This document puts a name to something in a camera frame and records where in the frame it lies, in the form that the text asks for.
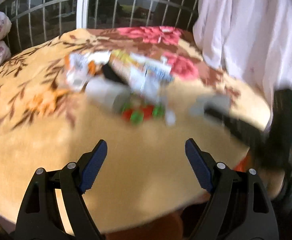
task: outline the white cylinder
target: white cylinder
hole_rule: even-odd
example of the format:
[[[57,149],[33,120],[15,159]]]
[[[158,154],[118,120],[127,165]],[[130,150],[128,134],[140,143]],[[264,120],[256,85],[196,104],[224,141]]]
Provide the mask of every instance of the white cylinder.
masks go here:
[[[131,90],[128,86],[96,77],[88,82],[85,94],[104,108],[118,113],[123,105],[130,100]]]

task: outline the floral blanket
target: floral blanket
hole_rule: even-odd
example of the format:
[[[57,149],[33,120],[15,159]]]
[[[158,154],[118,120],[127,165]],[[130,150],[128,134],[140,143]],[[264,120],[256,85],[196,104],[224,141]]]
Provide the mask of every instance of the floral blanket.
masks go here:
[[[66,54],[113,49],[168,58],[175,76],[167,87],[177,118],[174,127],[155,119],[133,126],[83,93],[57,89]],[[0,67],[0,214],[16,221],[38,167],[61,169],[91,151],[99,139],[107,141],[108,155],[84,200],[102,233],[140,225],[192,203],[204,190],[185,157],[188,138],[230,167],[247,153],[222,128],[188,115],[198,96],[216,93],[232,98],[233,115],[261,128],[267,124],[269,108],[262,96],[224,71],[208,67],[191,33],[179,29],[79,29],[15,55]],[[53,112],[39,114],[27,107],[38,95],[44,107],[53,105]],[[71,232],[60,192],[57,198],[65,228]]]

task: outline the pink flower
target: pink flower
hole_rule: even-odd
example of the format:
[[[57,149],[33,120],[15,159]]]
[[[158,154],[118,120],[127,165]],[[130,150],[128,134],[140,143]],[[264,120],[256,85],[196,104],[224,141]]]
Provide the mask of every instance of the pink flower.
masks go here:
[[[168,59],[168,64],[172,66],[171,75],[177,75],[184,80],[193,80],[199,77],[198,68],[190,59],[168,51],[163,56]]]
[[[159,27],[128,27],[118,28],[121,35],[131,39],[143,38],[145,43],[165,43],[166,45],[177,45],[182,32],[180,29],[168,26]]]

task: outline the white curtain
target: white curtain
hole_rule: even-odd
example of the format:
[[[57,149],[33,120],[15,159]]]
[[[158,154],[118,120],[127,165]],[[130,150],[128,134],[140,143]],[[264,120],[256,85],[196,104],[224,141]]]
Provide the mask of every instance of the white curtain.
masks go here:
[[[260,87],[292,87],[292,0],[199,0],[193,33],[208,65]]]

